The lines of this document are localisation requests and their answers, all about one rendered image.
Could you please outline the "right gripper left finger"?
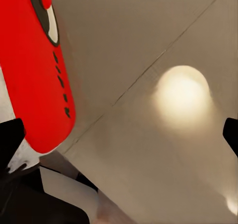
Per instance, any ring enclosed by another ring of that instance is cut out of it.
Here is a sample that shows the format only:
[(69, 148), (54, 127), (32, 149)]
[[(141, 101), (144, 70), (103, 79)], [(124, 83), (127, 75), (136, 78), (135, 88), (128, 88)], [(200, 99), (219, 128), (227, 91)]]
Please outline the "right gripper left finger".
[(0, 124), (0, 177), (25, 137), (21, 118)]

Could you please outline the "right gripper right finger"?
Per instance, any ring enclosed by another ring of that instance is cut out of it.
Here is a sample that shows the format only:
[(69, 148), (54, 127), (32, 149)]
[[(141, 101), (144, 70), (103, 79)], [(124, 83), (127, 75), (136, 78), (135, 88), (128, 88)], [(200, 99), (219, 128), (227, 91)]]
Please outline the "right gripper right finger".
[(223, 137), (226, 139), (226, 141), (238, 157), (238, 119), (226, 119), (223, 130)]

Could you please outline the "radio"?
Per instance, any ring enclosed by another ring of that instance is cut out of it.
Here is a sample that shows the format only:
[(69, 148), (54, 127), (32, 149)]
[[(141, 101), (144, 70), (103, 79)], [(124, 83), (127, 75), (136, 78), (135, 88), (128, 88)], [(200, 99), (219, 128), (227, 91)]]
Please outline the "radio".
[(0, 186), (38, 169), (75, 123), (52, 0), (0, 0), (0, 124), (18, 118), (25, 137)]

